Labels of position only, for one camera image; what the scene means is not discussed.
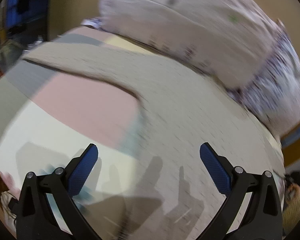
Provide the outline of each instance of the mattress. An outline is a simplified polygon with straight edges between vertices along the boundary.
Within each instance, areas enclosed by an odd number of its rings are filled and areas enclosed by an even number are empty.
[[[73,29],[54,42],[156,53],[134,41],[87,27]],[[99,160],[74,200],[95,231],[103,239],[112,239],[120,233],[131,201],[125,192],[138,165],[136,145],[142,123],[137,100],[119,88],[22,60],[0,79],[0,174],[18,197],[26,173],[51,173],[79,156],[89,143],[96,144]],[[272,166],[283,174],[280,145],[261,123],[258,129]],[[282,193],[281,180],[275,179]],[[69,231],[53,198],[48,198],[60,227]],[[153,203],[149,208],[154,212],[159,206]],[[214,210],[205,212],[215,215]],[[204,225],[190,231],[195,235],[203,229]]]

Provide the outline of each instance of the white fabric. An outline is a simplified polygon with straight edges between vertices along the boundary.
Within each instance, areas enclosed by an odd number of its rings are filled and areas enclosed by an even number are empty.
[[[17,232],[16,229],[16,218],[17,216],[11,212],[9,206],[9,202],[12,198],[15,198],[14,195],[12,195],[12,192],[9,191],[5,191],[2,192],[1,196],[0,196],[0,200],[1,200],[1,204],[2,204],[2,210],[4,213],[4,221],[5,224],[14,232]]]
[[[300,60],[281,22],[282,33],[260,72],[231,95],[246,106],[274,136],[300,122]]]
[[[127,239],[196,239],[208,225],[224,197],[200,160],[203,142],[247,172],[284,173],[260,122],[211,78],[175,60],[56,42],[43,44],[24,58],[115,84],[140,100],[144,126],[136,134],[140,152],[136,184],[131,192],[122,193],[131,199],[126,202],[129,217],[123,222]],[[239,225],[248,202],[246,198],[232,229]]]
[[[102,28],[148,44],[227,88],[246,85],[280,28],[253,0],[100,0]]]

